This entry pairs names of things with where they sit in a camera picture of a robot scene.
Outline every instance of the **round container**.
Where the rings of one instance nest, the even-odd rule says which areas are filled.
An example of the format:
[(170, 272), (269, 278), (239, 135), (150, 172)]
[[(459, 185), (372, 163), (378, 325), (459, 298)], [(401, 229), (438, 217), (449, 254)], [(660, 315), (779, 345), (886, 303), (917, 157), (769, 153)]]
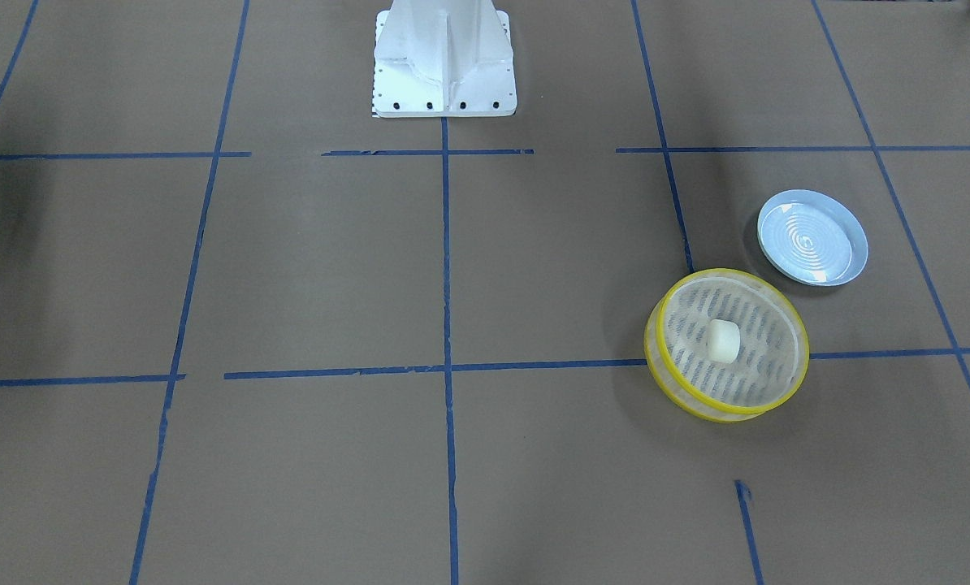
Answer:
[[(714, 319), (738, 326), (733, 362), (709, 358)], [(809, 341), (792, 303), (773, 286), (742, 271), (712, 269), (677, 282), (656, 305), (644, 355), (655, 381), (683, 410), (735, 423), (794, 395), (807, 374)]]
[(832, 197), (791, 189), (760, 210), (760, 248), (787, 277), (813, 286), (852, 281), (868, 263), (868, 238), (857, 218)]

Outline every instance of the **yellow-rimmed container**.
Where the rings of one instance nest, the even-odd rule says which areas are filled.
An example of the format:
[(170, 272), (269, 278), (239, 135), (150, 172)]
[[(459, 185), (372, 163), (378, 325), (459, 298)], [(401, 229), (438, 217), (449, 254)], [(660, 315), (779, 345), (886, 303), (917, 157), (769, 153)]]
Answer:
[[(729, 341), (715, 337), (727, 323), (737, 326), (731, 359), (723, 347)], [(677, 282), (656, 305), (644, 355), (655, 381), (683, 410), (736, 423), (794, 395), (807, 375), (809, 341), (798, 312), (773, 286), (742, 271), (712, 269)]]

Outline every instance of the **white metal bracket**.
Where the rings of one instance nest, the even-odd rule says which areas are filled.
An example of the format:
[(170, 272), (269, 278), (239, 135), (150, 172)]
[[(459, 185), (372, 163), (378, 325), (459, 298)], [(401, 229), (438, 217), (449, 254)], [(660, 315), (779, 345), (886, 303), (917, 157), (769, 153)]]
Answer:
[(517, 110), (510, 16), (492, 0), (395, 0), (377, 15), (373, 56), (381, 118)]

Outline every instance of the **light blue plate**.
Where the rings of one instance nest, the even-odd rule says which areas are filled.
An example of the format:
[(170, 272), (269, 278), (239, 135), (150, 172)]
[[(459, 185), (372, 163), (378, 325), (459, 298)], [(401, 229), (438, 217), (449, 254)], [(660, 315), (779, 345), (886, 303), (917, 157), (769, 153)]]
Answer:
[(868, 262), (868, 238), (842, 203), (816, 190), (792, 189), (760, 210), (760, 247), (779, 271), (815, 286), (852, 281)]

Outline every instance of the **gray surface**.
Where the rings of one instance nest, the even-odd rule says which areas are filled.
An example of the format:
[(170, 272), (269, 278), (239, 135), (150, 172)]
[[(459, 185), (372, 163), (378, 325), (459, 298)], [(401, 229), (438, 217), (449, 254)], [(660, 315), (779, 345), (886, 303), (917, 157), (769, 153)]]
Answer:
[[(672, 147), (867, 148), (808, 2), (640, 4)], [(44, 0), (0, 153), (213, 150), (241, 5)], [(443, 148), (437, 119), (369, 116), (385, 7), (251, 5), (223, 136), (249, 158), (0, 162), (0, 584), (441, 584), (454, 542), (464, 584), (751, 583), (735, 480), (767, 583), (970, 583), (959, 362), (856, 354), (951, 349), (872, 152), (673, 153), (696, 267), (768, 279), (845, 354), (729, 426), (636, 366), (686, 263), (664, 157), (615, 153), (660, 145), (629, 0), (498, 6), (521, 110), (448, 145), (535, 152), (449, 157), (449, 428), (443, 159), (319, 156)], [(963, 3), (821, 7), (879, 145), (970, 145)], [(0, 3), (0, 83), (27, 10)], [(968, 348), (970, 152), (882, 157)], [(859, 216), (856, 281), (761, 257), (756, 212), (788, 188)], [(163, 380), (180, 333), (167, 393), (81, 378)], [(493, 362), (533, 363), (466, 370)], [(432, 373), (223, 379), (385, 366)]]

